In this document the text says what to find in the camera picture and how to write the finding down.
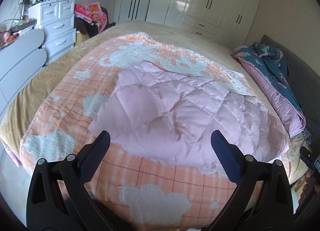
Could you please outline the person right hand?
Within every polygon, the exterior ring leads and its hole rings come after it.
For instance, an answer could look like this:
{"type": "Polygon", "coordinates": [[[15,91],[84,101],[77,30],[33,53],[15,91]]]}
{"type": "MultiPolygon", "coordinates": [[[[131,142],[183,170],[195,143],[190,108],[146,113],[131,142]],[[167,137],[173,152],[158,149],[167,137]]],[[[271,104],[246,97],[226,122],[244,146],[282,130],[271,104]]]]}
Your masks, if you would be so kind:
{"type": "Polygon", "coordinates": [[[303,198],[305,197],[305,190],[308,185],[308,180],[310,178],[310,172],[306,172],[301,178],[299,178],[292,186],[292,190],[298,196],[298,203],[301,204],[303,198]]]}

